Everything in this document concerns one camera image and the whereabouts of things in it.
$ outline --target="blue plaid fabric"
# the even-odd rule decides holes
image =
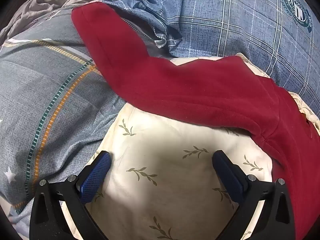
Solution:
[[[320,115],[320,24],[304,0],[104,0],[146,20],[176,57],[242,52]]]

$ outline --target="silver bolt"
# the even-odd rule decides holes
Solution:
[[[76,175],[70,175],[68,181],[73,182],[76,179]]]
[[[250,175],[248,175],[248,179],[251,181],[255,181],[257,178],[256,178],[256,176],[250,174]]]
[[[40,184],[40,186],[44,186],[46,183],[47,183],[47,181],[45,179],[42,179],[39,184]]]
[[[285,184],[284,179],[278,179],[278,182],[279,182],[281,185],[284,185],[284,184]]]

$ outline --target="green circular emblem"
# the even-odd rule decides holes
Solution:
[[[301,2],[299,0],[281,0],[281,2],[287,13],[295,20],[295,22],[306,27],[310,33],[312,30],[311,16]]]

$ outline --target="red garment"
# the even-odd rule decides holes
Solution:
[[[320,215],[320,137],[272,79],[256,76],[237,56],[179,67],[149,57],[143,41],[101,2],[72,11],[72,21],[111,88],[153,114],[211,127],[239,127],[285,179],[301,240]]]

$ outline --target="blue textured pad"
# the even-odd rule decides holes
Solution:
[[[80,187],[80,201],[85,204],[92,201],[97,193],[98,188],[103,182],[108,170],[111,166],[111,157],[108,152],[100,153],[104,156],[99,160],[97,165],[92,169],[91,173]]]
[[[243,186],[233,172],[233,164],[223,151],[216,151],[213,154],[212,165],[217,175],[220,177],[232,201],[239,204],[242,203],[244,200]]]

